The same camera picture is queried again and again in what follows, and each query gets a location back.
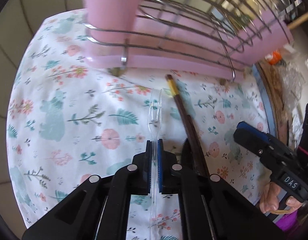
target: white tablecloth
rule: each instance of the white tablecloth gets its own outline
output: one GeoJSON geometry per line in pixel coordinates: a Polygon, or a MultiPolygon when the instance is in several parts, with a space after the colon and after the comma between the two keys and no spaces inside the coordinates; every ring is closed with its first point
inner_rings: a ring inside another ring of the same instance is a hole
{"type": "MultiPolygon", "coordinates": [[[[219,174],[256,203],[269,174],[259,159],[233,140],[245,120],[268,131],[260,93],[251,74],[242,84],[191,72],[130,68],[120,78],[90,68],[83,48],[84,10],[44,21],[26,50],[12,89],[7,118],[10,176],[27,227],[91,174],[112,175],[145,151],[152,89],[163,89],[164,148],[179,153],[186,138],[165,81],[177,80],[200,136],[210,173],[219,174]]],[[[148,239],[150,197],[133,196],[127,239],[148,239]]],[[[182,238],[177,195],[158,199],[161,239],[182,238]]]]}

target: yellow tape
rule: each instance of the yellow tape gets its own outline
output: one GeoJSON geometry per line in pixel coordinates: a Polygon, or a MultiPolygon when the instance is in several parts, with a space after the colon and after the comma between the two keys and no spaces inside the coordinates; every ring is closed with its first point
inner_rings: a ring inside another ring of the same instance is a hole
{"type": "Polygon", "coordinates": [[[167,83],[168,83],[168,86],[170,87],[172,96],[178,95],[179,92],[178,92],[178,89],[176,87],[176,84],[175,84],[174,80],[169,79],[169,80],[167,80],[167,83]]]}

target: chopstick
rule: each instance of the chopstick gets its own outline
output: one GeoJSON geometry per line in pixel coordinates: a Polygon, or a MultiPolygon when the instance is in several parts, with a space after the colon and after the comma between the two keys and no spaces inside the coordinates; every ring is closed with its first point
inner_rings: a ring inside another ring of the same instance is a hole
{"type": "Polygon", "coordinates": [[[186,131],[186,135],[187,135],[187,138],[191,146],[193,159],[198,168],[198,172],[200,173],[201,176],[209,177],[209,172],[208,172],[208,168],[206,165],[204,153],[201,147],[201,143],[198,139],[198,134],[196,133],[192,117],[186,113],[182,98],[180,96],[180,93],[177,89],[176,83],[172,75],[166,75],[165,78],[170,87],[170,90],[174,98],[174,101],[176,103],[177,109],[180,113],[185,131],[186,131]]]}

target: wire rack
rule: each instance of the wire rack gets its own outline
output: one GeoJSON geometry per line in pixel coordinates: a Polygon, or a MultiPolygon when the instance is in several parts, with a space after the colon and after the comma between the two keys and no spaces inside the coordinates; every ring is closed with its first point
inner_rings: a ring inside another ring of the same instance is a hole
{"type": "Polygon", "coordinates": [[[279,23],[285,33],[279,20],[301,2],[296,0],[284,11],[279,12],[273,0],[142,0],[136,17],[160,24],[159,33],[148,30],[143,32],[99,29],[85,23],[86,35],[93,43],[122,47],[123,68],[127,65],[130,49],[145,49],[147,53],[150,50],[177,54],[182,59],[228,68],[232,71],[233,81],[236,71],[242,72],[244,67],[250,66],[238,57],[233,57],[233,54],[244,53],[247,47],[255,44],[255,39],[262,40],[262,32],[268,30],[271,33],[273,24],[279,23]],[[272,15],[270,22],[263,20],[264,11],[272,15]],[[91,30],[128,33],[131,37],[123,43],[102,42],[92,37],[91,30]],[[193,38],[188,41],[183,38],[181,32],[190,34],[193,38]],[[152,39],[151,45],[143,43],[144,39],[152,39]],[[233,39],[238,40],[235,46],[229,42],[233,39]]]}

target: finger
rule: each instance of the finger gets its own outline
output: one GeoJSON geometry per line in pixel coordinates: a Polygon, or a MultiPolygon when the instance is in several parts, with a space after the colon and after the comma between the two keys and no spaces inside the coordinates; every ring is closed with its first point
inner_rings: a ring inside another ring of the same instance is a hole
{"type": "Polygon", "coordinates": [[[298,201],[296,198],[291,196],[286,200],[286,205],[298,209],[302,206],[302,203],[298,201]]]}
{"type": "Polygon", "coordinates": [[[267,195],[269,193],[269,189],[270,189],[270,183],[266,184],[264,189],[263,189],[263,193],[261,196],[261,200],[260,200],[260,210],[261,212],[264,214],[267,212],[267,195]]]}
{"type": "Polygon", "coordinates": [[[275,183],[270,184],[269,194],[267,197],[267,205],[269,210],[277,210],[279,208],[279,199],[277,196],[281,191],[281,187],[275,183]]]}

